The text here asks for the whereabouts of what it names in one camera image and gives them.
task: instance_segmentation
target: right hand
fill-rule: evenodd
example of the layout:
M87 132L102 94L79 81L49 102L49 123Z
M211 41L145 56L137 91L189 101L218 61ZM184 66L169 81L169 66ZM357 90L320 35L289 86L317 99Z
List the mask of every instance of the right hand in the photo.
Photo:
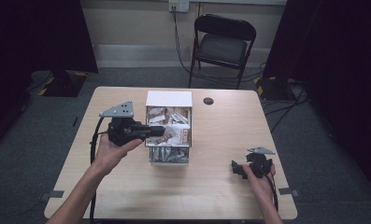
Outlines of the right hand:
M249 177L249 184L252 192L259 203L273 203L273 192L265 176L258 178L252 172L247 164L243 164L243 170ZM276 174L275 164L270 167L270 173L267 175L273 181L273 175Z

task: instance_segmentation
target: black tool part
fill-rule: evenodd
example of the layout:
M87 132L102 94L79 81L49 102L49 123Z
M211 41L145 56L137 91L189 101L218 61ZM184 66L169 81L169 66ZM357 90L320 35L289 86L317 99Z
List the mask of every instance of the black tool part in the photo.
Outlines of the black tool part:
M250 168L256 177L262 178L264 175L270 173L270 168L273 161L271 159L267 160L264 154L250 153L246 156L247 161L250 161ZM232 171L234 174L241 175L243 179L247 179L247 174L243 170L243 166L237 164L237 162L232 161Z
M250 161L250 168L258 178L270 173L272 160L267 160L264 154L250 153L246 156L247 161Z
M130 118L112 118L108 124L108 139L121 147L133 139L145 140L151 136L162 136L164 127L148 126Z

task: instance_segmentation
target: white wall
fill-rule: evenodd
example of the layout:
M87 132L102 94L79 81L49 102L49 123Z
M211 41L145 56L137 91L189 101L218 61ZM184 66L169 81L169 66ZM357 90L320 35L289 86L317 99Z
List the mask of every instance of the white wall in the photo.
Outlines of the white wall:
M174 19L167 1L81 1L89 33L95 45L176 46ZM181 46L193 44L193 22L199 4L189 13L177 13ZM284 6L202 3L201 14L214 13L250 22L257 31L254 55L267 58Z

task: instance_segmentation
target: open box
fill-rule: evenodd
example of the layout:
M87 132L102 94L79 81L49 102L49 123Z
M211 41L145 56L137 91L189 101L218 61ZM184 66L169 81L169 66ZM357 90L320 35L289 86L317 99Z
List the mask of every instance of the open box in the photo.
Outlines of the open box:
M164 135L145 141L152 164L188 164L192 144L192 92L149 91L146 120L164 126Z

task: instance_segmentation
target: chair seat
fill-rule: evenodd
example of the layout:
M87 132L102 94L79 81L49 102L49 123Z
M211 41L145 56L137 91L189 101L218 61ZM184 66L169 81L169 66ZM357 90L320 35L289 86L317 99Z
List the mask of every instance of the chair seat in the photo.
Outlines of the chair seat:
M244 61L247 43L243 40L207 34L196 52L196 59L216 64L240 67Z

